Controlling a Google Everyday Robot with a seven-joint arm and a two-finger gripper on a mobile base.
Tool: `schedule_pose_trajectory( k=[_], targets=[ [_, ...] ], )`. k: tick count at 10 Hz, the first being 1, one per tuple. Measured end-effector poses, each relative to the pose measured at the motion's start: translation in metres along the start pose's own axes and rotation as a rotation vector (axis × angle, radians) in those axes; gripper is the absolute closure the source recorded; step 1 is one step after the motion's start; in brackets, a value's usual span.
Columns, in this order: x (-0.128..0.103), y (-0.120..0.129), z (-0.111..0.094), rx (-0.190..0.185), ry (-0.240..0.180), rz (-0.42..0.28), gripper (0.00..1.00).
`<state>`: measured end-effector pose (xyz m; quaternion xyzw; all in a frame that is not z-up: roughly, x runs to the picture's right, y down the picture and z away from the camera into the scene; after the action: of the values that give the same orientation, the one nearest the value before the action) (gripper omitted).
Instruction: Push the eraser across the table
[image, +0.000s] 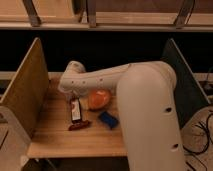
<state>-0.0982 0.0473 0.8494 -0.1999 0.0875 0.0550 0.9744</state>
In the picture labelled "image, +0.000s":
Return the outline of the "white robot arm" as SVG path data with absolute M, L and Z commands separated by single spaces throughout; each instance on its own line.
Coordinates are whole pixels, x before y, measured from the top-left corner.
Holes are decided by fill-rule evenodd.
M 165 62 L 87 72 L 81 63 L 71 61 L 59 90 L 77 96 L 95 88 L 116 93 L 130 171 L 186 171 L 174 99 L 176 83 L 175 71 Z

